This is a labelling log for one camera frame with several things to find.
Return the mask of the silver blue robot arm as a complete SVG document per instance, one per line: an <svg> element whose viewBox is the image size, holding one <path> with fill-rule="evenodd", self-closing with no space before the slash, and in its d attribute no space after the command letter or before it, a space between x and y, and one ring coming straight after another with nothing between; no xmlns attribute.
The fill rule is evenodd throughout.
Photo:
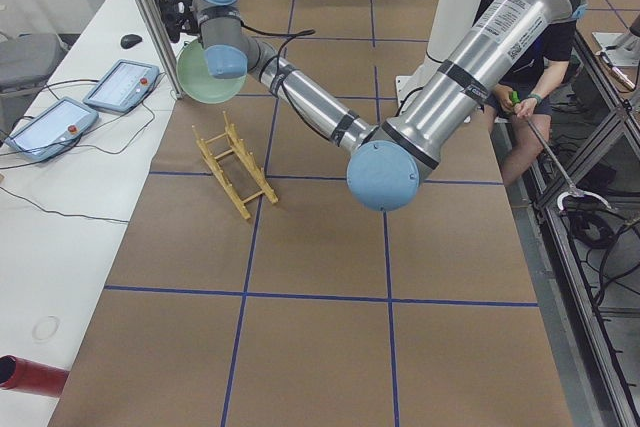
<svg viewBox="0 0 640 427"><path fill-rule="evenodd" d="M190 0L197 39L178 61L181 87L194 99L214 88L215 102L235 96L247 76L287 101L319 135L347 150L347 183L366 207L407 205L439 165L441 149L479 107L528 119L564 78L573 32L587 0L476 0L479 16L430 77L402 87L398 113L363 122L303 75L260 32L246 35L238 0ZM463 0L440 0L458 8Z"/></svg>

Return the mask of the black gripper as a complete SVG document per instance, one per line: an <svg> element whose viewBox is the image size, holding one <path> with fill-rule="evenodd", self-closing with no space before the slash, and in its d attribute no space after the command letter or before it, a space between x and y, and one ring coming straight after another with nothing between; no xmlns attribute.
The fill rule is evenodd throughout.
<svg viewBox="0 0 640 427"><path fill-rule="evenodd" d="M196 35L198 24L192 9L193 0L153 0L169 40L178 43L182 34Z"/></svg>

